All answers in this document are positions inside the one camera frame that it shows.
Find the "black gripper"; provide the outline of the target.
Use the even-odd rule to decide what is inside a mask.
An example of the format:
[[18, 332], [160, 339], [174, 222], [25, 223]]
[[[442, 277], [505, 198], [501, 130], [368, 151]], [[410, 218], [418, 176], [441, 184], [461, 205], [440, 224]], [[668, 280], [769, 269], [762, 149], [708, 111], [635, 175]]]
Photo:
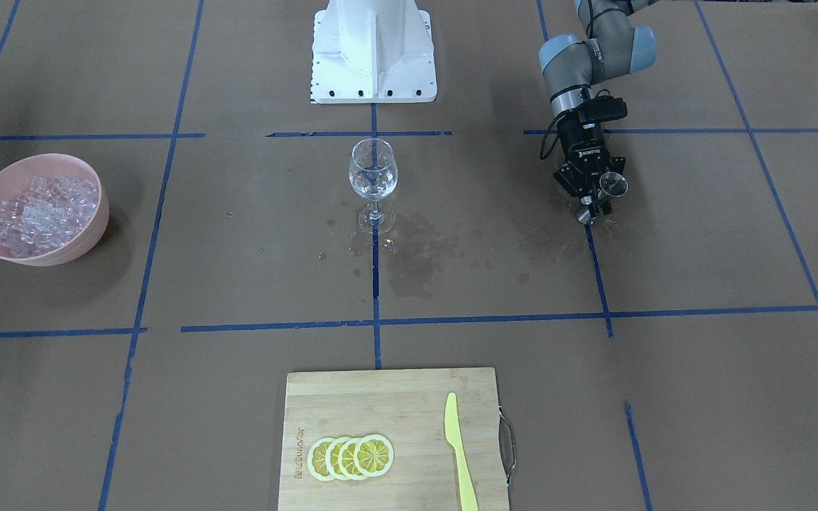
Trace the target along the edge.
[[606, 171], [624, 175], [626, 159], [610, 154], [601, 125], [582, 125], [574, 114], [559, 114], [556, 129], [564, 161], [555, 171], [555, 180], [568, 195], [578, 198], [577, 220], [595, 221], [598, 216], [610, 216], [614, 196], [601, 187], [595, 191], [594, 182], [587, 179]]

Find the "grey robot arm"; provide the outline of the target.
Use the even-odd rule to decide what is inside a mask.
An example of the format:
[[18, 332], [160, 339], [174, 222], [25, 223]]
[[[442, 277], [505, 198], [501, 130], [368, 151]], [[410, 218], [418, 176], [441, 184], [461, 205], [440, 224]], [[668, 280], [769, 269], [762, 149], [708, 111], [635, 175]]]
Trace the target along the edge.
[[554, 178], [577, 199], [581, 224], [593, 224], [613, 212], [614, 198], [628, 191], [626, 159], [610, 154], [603, 125], [625, 119], [626, 101], [597, 85], [626, 77], [655, 64], [657, 40], [650, 26], [634, 26], [629, 18], [653, 1], [577, 1], [574, 12], [585, 32], [556, 35], [543, 43], [538, 57], [552, 108], [542, 137], [540, 158], [555, 148], [562, 161]]

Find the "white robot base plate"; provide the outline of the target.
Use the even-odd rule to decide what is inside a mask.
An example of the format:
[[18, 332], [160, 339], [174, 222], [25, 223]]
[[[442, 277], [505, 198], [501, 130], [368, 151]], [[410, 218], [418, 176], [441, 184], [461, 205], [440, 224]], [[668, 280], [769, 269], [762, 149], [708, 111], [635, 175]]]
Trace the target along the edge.
[[312, 103], [436, 100], [432, 20], [415, 1], [330, 1], [312, 29]]

